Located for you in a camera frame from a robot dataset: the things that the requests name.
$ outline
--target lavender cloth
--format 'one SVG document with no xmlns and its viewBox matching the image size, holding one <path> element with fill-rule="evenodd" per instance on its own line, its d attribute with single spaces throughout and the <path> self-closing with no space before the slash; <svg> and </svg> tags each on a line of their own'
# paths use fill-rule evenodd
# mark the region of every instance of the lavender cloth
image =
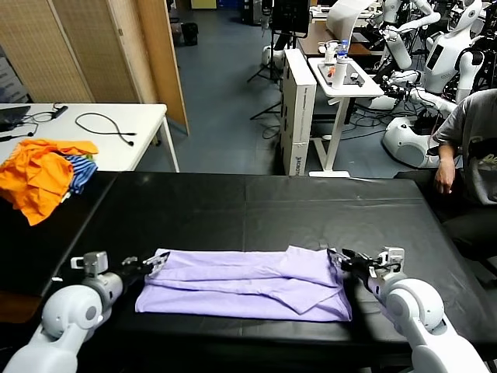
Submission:
<svg viewBox="0 0 497 373">
<path fill-rule="evenodd" d="M 350 321 L 342 279 L 326 250 L 286 252 L 170 251 L 164 268 L 146 277 L 137 312 L 250 319 Z"/>
</svg>

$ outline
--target striped cloth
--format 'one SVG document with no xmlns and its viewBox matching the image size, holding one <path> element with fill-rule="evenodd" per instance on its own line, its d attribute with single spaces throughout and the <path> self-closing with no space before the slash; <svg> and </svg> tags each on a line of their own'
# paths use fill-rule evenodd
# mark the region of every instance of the striped cloth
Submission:
<svg viewBox="0 0 497 373">
<path fill-rule="evenodd" d="M 80 155 L 67 155 L 65 158 L 72 164 L 75 171 L 71 184 L 69 184 L 69 191 L 71 193 L 81 194 L 83 193 L 85 184 L 96 171 L 96 164 Z"/>
</svg>

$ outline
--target human arm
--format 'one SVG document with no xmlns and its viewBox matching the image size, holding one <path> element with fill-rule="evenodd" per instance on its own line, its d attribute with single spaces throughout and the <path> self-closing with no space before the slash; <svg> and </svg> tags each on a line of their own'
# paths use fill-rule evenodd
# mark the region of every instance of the human arm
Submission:
<svg viewBox="0 0 497 373">
<path fill-rule="evenodd" d="M 466 120 L 468 100 L 465 99 L 443 122 L 433 139 L 440 144 L 438 154 L 440 165 L 435 175 L 435 190 L 441 194 L 450 194 L 456 177 L 454 157 L 462 145 L 464 122 Z"/>
<path fill-rule="evenodd" d="M 438 147 L 440 164 L 435 175 L 435 190 L 441 194 L 450 194 L 450 188 L 456 178 L 456 165 L 454 156 L 457 148 L 453 145 L 441 145 Z"/>
</svg>

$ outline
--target white table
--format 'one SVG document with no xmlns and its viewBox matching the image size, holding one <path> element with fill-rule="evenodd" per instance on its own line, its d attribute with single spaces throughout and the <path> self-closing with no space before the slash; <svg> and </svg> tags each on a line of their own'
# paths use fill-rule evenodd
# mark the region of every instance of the white table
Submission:
<svg viewBox="0 0 497 373">
<path fill-rule="evenodd" d="M 0 104 L 0 109 L 14 106 L 31 106 L 27 115 L 52 111 L 51 103 L 27 104 Z M 166 106 L 163 104 L 87 104 L 62 103 L 68 109 L 57 119 L 42 123 L 38 131 L 31 138 L 48 138 L 51 140 L 91 141 L 99 149 L 95 162 L 101 171 L 133 171 L 141 157 L 150 145 L 152 138 L 159 132 L 164 147 L 169 147 L 174 170 L 178 173 L 178 160 L 172 143 L 168 122 L 165 119 Z M 120 132 L 136 132 L 134 136 L 126 136 L 134 143 L 129 146 L 116 134 L 92 134 L 80 128 L 75 123 L 78 115 L 83 113 L 101 113 L 114 120 Z M 100 132 L 116 132 L 116 128 L 107 119 L 95 115 L 82 117 L 79 122 L 90 130 Z M 21 135 L 34 131 L 35 126 L 26 125 L 17 127 L 10 132 L 0 132 L 0 137 L 7 135 Z M 24 139 L 14 138 L 0 142 L 0 163 L 4 162 L 12 153 L 16 145 Z"/>
<path fill-rule="evenodd" d="M 322 172 L 310 172 L 309 176 L 320 177 L 349 177 L 347 171 L 334 171 L 333 163 L 335 162 L 336 152 L 339 148 L 340 138 L 342 136 L 343 125 L 347 115 L 347 108 L 349 107 L 351 98 L 358 97 L 379 97 L 384 95 L 383 89 L 376 84 L 372 78 L 355 62 L 351 61 L 350 64 L 356 69 L 357 73 L 364 79 L 362 87 L 358 85 L 344 85 L 341 89 L 334 89 L 325 81 L 323 75 L 319 71 L 319 65 L 323 64 L 324 58 L 309 58 L 308 64 L 318 80 L 319 85 L 325 92 L 327 97 L 330 97 L 328 105 L 339 104 L 338 111 L 335 117 L 335 125 L 333 126 L 332 138 L 328 147 L 328 153 L 323 146 L 321 138 L 314 138 L 313 142 L 321 162 Z"/>
</svg>

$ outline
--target cardboard box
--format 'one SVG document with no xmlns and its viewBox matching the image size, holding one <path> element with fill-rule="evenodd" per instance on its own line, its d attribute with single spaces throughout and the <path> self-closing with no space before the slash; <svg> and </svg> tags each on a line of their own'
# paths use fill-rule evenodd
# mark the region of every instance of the cardboard box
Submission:
<svg viewBox="0 0 497 373">
<path fill-rule="evenodd" d="M 15 77 L 4 82 L 2 87 L 0 87 L 0 103 L 14 103 L 27 94 L 28 91 L 24 85 Z"/>
<path fill-rule="evenodd" d="M 10 68 L 10 63 L 7 61 L 7 58 L 0 57 L 0 71 L 6 68 Z"/>
<path fill-rule="evenodd" d="M 293 143 L 289 134 L 282 133 L 280 140 L 281 155 L 285 174 L 289 176 L 305 175 L 305 163 L 308 157 L 308 142 Z"/>
<path fill-rule="evenodd" d="M 309 142 L 316 97 L 316 79 L 298 49 L 285 50 L 281 125 L 293 143 Z"/>
<path fill-rule="evenodd" d="M 301 51 L 285 51 L 280 112 L 280 147 L 285 173 L 305 174 L 316 96 L 316 79 Z"/>
</svg>

